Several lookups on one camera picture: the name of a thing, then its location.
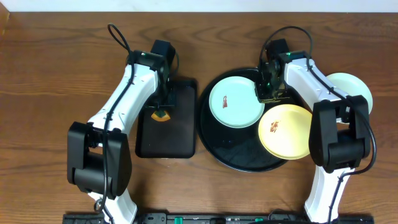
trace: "yellow plate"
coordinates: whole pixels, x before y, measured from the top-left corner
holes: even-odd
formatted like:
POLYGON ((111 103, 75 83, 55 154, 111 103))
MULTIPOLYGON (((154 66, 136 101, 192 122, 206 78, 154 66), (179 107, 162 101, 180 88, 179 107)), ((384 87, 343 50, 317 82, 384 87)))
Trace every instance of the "yellow plate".
POLYGON ((261 118, 259 137, 262 145, 281 159, 300 159, 310 154, 312 114, 296 105, 279 105, 261 118))

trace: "plate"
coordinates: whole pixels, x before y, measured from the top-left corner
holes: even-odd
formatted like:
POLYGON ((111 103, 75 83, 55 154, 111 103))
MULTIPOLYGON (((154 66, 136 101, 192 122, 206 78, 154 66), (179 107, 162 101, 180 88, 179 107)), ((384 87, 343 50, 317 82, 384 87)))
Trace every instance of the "plate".
POLYGON ((259 137, 262 145, 281 159, 300 159, 310 154, 312 115, 296 105, 279 105, 261 118, 259 137))
POLYGON ((257 100, 254 82, 238 76, 218 82, 211 90, 209 105, 217 121, 230 128, 245 128, 254 124, 265 107, 257 100))
POLYGON ((372 93, 362 80, 348 73, 334 73, 328 75, 326 78, 329 79, 334 86, 345 91, 350 96, 363 95, 366 101, 368 101, 369 114, 371 113, 373 107, 372 93))

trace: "wood grain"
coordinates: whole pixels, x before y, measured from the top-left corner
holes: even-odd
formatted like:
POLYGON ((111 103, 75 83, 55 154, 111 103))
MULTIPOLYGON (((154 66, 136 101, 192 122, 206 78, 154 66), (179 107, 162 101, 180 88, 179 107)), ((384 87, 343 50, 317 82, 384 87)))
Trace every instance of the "wood grain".
MULTIPOLYGON (((60 223, 66 212, 92 211, 94 201, 67 182, 66 136, 72 122, 87 121, 104 105, 123 75, 126 52, 108 34, 109 22, 133 49, 171 41, 180 54, 180 75, 196 78, 200 93, 227 70, 255 66, 263 41, 276 29, 308 29, 320 70, 356 75, 374 97, 377 162, 350 178, 339 212, 370 213, 378 224, 398 220, 397 14, 135 12, 11 14, 0 47, 1 223, 60 223)), ((308 49, 298 31, 279 37, 292 50, 308 49)), ((191 159, 140 159, 135 139, 134 127, 128 189, 141 210, 302 211, 310 193, 310 157, 248 174, 216 162, 199 138, 191 159)))

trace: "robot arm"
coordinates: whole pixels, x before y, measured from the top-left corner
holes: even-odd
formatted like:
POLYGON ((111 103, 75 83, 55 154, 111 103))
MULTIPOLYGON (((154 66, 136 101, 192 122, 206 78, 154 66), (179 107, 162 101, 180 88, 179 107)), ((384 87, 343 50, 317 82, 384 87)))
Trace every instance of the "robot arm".
MULTIPOLYGON (((109 100, 96 115, 88 120, 89 123, 93 123, 94 128, 104 127, 106 114, 130 79, 131 66, 132 65, 127 65, 124 69, 122 80, 109 100)), ((153 71, 150 67, 139 64, 134 64, 134 71, 133 85, 129 87, 122 100, 113 111, 108 131, 118 128, 122 133, 129 135, 131 126, 136 120, 141 108, 144 106, 144 103, 157 89, 159 81, 157 71, 153 71)))
POLYGON ((86 124, 74 122, 68 132, 67 176, 82 192, 88 193, 96 201, 104 195, 103 155, 90 152, 90 148, 102 146, 102 134, 105 119, 114 102, 121 95, 131 77, 134 66, 134 78, 112 112, 108 124, 108 195, 105 208, 114 223, 132 224, 137 206, 131 200, 127 185, 132 164, 128 145, 128 134, 141 108, 145 105, 162 107, 169 93, 169 67, 173 61, 175 49, 170 43, 156 40, 151 52, 133 52, 134 61, 127 62, 124 75, 110 99, 86 124))
MULTIPOLYGON (((260 66, 265 69, 262 71, 263 76, 256 81, 256 95, 260 102, 267 103, 286 97, 286 90, 291 89, 312 110, 308 145, 317 166, 305 210, 311 222, 326 223, 338 178, 354 171, 361 159, 369 155, 370 140, 366 128, 362 122, 357 122, 357 112, 348 108, 318 81, 320 79, 328 86, 333 86, 312 59, 309 59, 309 64, 317 78, 308 70, 307 53, 289 52, 284 39, 272 41, 267 48, 269 63, 260 66), (349 129, 338 131, 336 122, 349 123, 349 129)), ((357 110, 368 115, 368 104, 363 96, 349 96, 333 87, 338 94, 349 98, 357 110)), ((338 218, 338 204, 347 180, 348 176, 337 193, 331 211, 332 220, 338 218)))

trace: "black tray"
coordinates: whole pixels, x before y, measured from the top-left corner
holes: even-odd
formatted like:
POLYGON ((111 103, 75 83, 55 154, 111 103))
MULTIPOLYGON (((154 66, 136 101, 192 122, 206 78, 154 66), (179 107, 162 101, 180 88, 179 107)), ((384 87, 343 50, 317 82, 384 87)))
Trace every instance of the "black tray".
POLYGON ((171 119, 158 122, 153 109, 138 116, 136 155, 141 158, 190 158, 195 154, 197 84, 193 79, 173 80, 176 107, 167 110, 171 119))
MULTIPOLYGON (((197 111, 198 135, 206 149, 224 165, 245 172, 264 172, 280 167, 287 160, 269 153, 258 136, 260 119, 246 128, 229 128, 213 116, 209 106, 209 95, 213 87, 222 79, 240 76, 254 81, 258 75, 255 68, 239 68, 226 72, 214 79, 200 96, 197 111)), ((278 103, 266 104, 264 113, 274 106, 298 103, 297 96, 278 103)))

